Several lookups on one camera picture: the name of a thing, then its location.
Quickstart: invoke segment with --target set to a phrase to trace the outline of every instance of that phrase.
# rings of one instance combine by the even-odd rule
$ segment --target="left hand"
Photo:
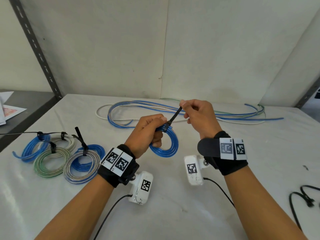
[[[154,147],[161,147],[163,134],[162,131],[156,132],[156,128],[166,122],[167,118],[161,113],[141,117],[124,144],[130,148],[136,158],[141,157],[142,154],[147,151],[150,143],[152,143]]]

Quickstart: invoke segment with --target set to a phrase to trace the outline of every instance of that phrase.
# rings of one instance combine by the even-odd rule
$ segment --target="wrist-mounted tracker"
[[[139,168],[134,154],[124,144],[112,148],[100,162],[98,174],[114,188],[118,184],[127,185],[134,179],[134,174]]]
[[[198,152],[224,176],[248,165],[243,140],[232,139],[225,131],[200,140]]]

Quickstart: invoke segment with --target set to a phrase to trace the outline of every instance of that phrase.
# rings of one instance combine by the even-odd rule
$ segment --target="table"
[[[12,90],[0,89],[0,92],[8,91]],[[1,125],[0,133],[24,132],[57,102],[53,92],[14,91],[5,104],[26,110]],[[0,152],[18,136],[0,135]]]
[[[108,150],[123,143],[132,129],[112,127],[108,121],[97,118],[95,110],[103,104],[124,100],[134,99],[68,94],[28,131],[74,134],[74,127],[78,126],[87,144],[99,144]],[[177,106],[174,101],[148,101]],[[213,105],[216,110],[225,112],[251,111],[240,104]],[[100,115],[106,117],[108,109],[103,108]],[[139,118],[153,112],[142,108],[119,108],[114,116]],[[289,193],[298,191],[303,184],[320,186],[320,124],[296,108],[266,107],[266,114],[285,117],[285,120],[260,125],[220,124],[232,137],[245,141],[250,168],[293,218]],[[120,201],[98,239],[247,239],[235,209],[216,185],[205,181],[202,186],[191,186],[187,180],[183,157],[198,154],[198,133],[186,122],[173,123],[173,128],[179,140],[178,152],[173,157],[160,158],[148,149],[137,160],[139,172],[144,170],[154,176],[148,202],[141,206],[127,199]],[[33,239],[84,186],[70,184],[63,175],[39,177],[32,164],[12,156],[12,151],[20,154],[33,137],[23,134],[0,153],[0,239]],[[170,145],[166,135],[163,144],[164,147]],[[209,167],[202,173],[229,194],[219,171]],[[130,185],[119,185],[114,190],[93,235],[111,206],[129,191]],[[311,189],[306,192],[316,200],[316,206],[308,208],[299,197],[294,197],[294,206],[306,236],[310,240],[318,239],[320,193]]]

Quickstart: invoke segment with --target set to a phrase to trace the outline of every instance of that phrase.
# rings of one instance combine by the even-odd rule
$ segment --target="white plastic housing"
[[[197,158],[196,155],[184,157],[186,174],[191,185],[203,185],[201,169],[208,167],[204,165],[203,161],[203,158]]]
[[[132,197],[129,198],[129,201],[143,205],[148,200],[153,175],[146,171],[142,171],[140,174],[135,175],[136,178],[133,181],[130,181],[132,184],[132,188],[130,190]]]

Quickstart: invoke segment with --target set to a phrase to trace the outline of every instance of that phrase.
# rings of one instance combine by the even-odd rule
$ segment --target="fingernail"
[[[182,99],[182,100],[180,101],[180,106],[184,105],[185,103],[186,103],[186,101]]]

